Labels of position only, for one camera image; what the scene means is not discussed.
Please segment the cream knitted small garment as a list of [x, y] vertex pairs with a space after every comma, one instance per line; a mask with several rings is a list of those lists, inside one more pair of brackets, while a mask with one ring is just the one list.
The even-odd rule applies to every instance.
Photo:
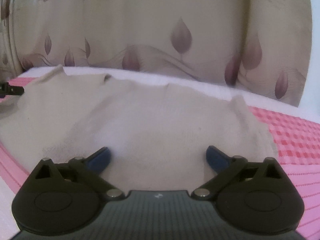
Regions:
[[253, 162], [278, 156], [268, 126], [241, 96], [225, 101], [172, 83], [70, 76], [62, 67], [1, 103], [1, 143], [27, 171], [44, 157], [64, 163], [108, 147], [102, 177], [125, 192], [193, 191], [213, 176], [209, 146]]

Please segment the beige leaf print curtain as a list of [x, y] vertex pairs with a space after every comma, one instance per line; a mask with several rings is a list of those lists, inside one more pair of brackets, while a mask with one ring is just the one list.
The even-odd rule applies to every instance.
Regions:
[[1, 80], [100, 67], [217, 83], [298, 106], [310, 0], [1, 0]]

